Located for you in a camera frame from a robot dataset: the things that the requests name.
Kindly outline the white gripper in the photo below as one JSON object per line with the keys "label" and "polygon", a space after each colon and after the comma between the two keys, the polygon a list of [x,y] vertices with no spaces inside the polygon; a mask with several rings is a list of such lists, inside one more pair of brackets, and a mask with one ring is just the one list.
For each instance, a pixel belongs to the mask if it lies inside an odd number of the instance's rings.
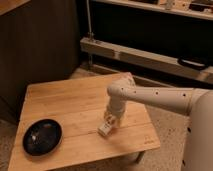
{"label": "white gripper", "polygon": [[106,108],[106,111],[104,113],[104,121],[108,124],[111,123],[111,116],[114,116],[116,119],[115,119],[115,122],[114,122],[114,127],[115,128],[119,128],[122,124],[122,118],[124,116],[124,113],[125,113],[125,109],[122,108],[122,109],[112,109],[112,108],[109,108],[107,107]]}

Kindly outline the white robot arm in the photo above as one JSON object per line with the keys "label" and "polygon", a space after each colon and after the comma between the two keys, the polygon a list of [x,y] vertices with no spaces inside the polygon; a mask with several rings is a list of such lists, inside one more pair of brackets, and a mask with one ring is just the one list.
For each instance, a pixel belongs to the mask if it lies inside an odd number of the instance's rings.
{"label": "white robot arm", "polygon": [[107,87],[109,102],[104,119],[122,118],[127,101],[163,108],[190,117],[181,171],[213,171],[213,90],[136,86],[131,73],[125,73]]}

